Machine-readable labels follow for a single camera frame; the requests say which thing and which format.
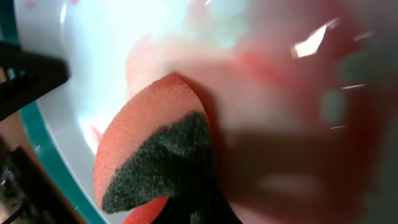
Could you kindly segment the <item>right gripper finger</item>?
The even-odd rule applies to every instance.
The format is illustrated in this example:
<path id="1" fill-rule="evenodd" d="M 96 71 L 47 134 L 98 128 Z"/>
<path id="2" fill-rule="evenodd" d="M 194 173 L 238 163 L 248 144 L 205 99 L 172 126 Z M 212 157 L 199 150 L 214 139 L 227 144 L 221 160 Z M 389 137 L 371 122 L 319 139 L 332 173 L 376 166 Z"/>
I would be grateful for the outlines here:
<path id="1" fill-rule="evenodd" d="M 181 158 L 190 171 L 185 186 L 167 199 L 154 223 L 240 224 L 216 181 L 214 147 L 211 134 L 162 133 L 157 142 Z"/>

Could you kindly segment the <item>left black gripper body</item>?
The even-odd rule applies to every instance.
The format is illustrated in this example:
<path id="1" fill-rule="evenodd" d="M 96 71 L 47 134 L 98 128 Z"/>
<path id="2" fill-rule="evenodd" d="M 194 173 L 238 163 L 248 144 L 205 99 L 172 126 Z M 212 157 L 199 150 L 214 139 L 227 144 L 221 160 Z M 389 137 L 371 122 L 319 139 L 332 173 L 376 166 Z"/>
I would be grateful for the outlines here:
<path id="1" fill-rule="evenodd" d="M 22 148 L 1 139 L 1 223 L 80 222 Z"/>

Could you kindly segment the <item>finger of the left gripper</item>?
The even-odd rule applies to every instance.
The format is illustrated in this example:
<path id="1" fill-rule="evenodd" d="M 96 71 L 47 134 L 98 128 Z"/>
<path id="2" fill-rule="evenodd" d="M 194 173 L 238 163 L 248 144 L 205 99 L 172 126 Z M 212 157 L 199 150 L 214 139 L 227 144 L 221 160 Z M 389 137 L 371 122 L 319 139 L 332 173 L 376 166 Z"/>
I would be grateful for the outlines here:
<path id="1" fill-rule="evenodd" d="M 1 42 L 1 120 L 67 82 L 67 63 Z"/>

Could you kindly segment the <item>light blue plate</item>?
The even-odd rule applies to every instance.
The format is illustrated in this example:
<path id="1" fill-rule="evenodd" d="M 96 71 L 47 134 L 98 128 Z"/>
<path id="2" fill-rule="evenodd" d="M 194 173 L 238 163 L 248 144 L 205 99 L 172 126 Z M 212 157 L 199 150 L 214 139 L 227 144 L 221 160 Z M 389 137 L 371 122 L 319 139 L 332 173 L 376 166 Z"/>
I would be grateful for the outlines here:
<path id="1" fill-rule="evenodd" d="M 176 72 L 206 107 L 243 223 L 397 222 L 396 1 L 16 1 L 69 80 L 35 109 L 92 206 L 109 123 Z"/>

